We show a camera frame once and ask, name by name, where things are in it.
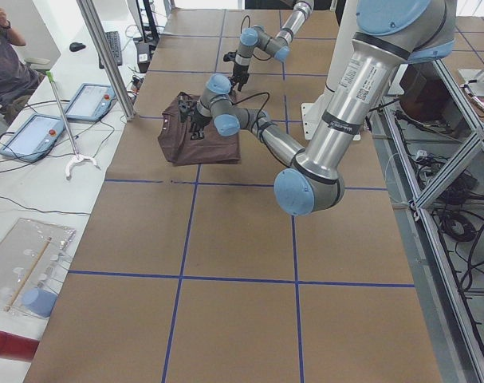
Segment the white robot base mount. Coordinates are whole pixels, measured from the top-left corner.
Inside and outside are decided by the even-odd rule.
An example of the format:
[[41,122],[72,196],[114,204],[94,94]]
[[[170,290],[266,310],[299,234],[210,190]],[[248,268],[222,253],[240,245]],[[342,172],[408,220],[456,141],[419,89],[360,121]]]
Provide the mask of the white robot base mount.
[[313,131],[309,149],[336,147],[343,152],[351,144],[368,114],[369,104],[357,98],[363,83],[363,68],[350,65],[337,82],[335,92],[329,92],[325,86],[314,104],[304,104],[309,106],[302,116],[304,129]]

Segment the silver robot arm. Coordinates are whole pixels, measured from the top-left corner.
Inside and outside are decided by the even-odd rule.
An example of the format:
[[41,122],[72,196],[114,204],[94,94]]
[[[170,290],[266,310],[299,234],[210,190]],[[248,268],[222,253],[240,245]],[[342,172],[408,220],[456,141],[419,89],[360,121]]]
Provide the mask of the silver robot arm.
[[242,29],[237,50],[226,53],[223,58],[225,62],[234,63],[232,75],[229,77],[231,85],[241,91],[247,83],[250,77],[250,63],[256,49],[268,54],[270,58],[285,62],[289,56],[291,42],[310,18],[314,5],[313,0],[294,1],[293,12],[274,37],[270,36],[263,26]]
[[279,206],[308,215],[335,206],[344,195],[338,166],[364,119],[403,64],[448,56],[454,47],[454,1],[350,1],[336,43],[350,58],[313,137],[302,146],[259,109],[237,106],[233,81],[215,74],[206,83],[192,117],[194,130],[213,124],[222,136],[251,132],[283,163],[274,181]]

